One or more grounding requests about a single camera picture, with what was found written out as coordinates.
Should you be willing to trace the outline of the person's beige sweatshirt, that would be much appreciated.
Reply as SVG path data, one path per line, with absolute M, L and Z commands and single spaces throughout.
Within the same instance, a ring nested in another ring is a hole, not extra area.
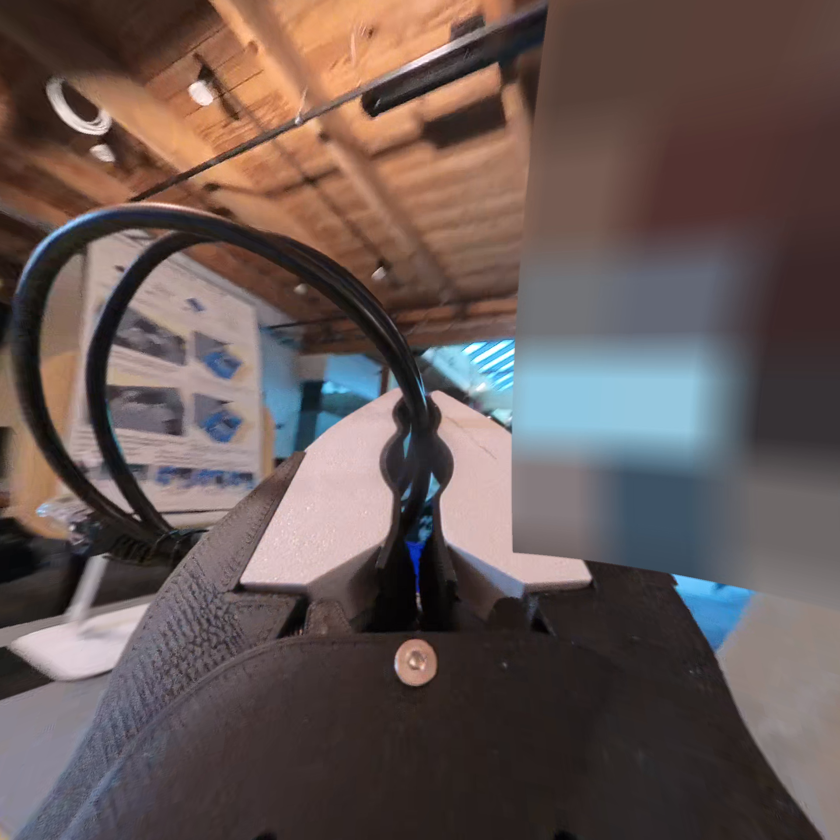
M 717 653 L 742 719 L 823 838 L 839 838 L 839 613 L 754 593 Z

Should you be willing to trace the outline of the white document stand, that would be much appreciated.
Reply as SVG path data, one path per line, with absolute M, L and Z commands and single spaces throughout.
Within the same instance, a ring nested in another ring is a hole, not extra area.
M 83 356 L 109 293 L 145 245 L 140 232 L 88 247 L 81 260 L 77 373 L 58 429 L 82 475 L 129 506 L 98 452 Z M 122 317 L 106 395 L 133 476 L 174 529 L 212 527 L 266 474 L 257 309 L 184 256 L 158 267 Z M 99 676 L 117 663 L 145 606 L 89 617 L 107 567 L 93 550 L 61 624 L 21 636 L 13 652 L 55 681 Z

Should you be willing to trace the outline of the white round ceiling lamp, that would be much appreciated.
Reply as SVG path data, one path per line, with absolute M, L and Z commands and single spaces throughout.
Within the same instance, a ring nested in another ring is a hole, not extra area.
M 79 99 L 80 95 L 70 89 L 65 78 L 49 77 L 45 82 L 45 95 L 53 113 L 70 130 L 97 139 L 104 138 L 111 130 L 111 115 Z

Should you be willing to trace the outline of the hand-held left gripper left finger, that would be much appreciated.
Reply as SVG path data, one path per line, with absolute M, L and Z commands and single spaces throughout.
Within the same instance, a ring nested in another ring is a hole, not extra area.
M 389 391 L 310 444 L 239 579 L 249 594 L 334 600 L 346 614 L 374 607 L 383 583 L 413 604 L 413 563 L 398 526 L 402 459 L 386 453 L 405 435 Z

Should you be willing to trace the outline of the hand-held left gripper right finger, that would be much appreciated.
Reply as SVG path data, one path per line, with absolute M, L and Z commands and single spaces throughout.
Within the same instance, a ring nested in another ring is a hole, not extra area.
M 493 606 L 503 597 L 591 586 L 581 560 L 514 552 L 508 430 L 443 392 L 432 402 L 440 413 L 437 434 L 454 462 L 439 496 L 439 528 L 454 554 L 460 600 Z

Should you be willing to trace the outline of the black ceiling light fixture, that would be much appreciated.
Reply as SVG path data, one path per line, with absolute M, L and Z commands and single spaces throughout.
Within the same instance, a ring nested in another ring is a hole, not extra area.
M 374 79 L 360 94 L 363 112 L 375 119 L 478 71 L 512 65 L 542 45 L 548 12 L 547 2 L 534 3 Z

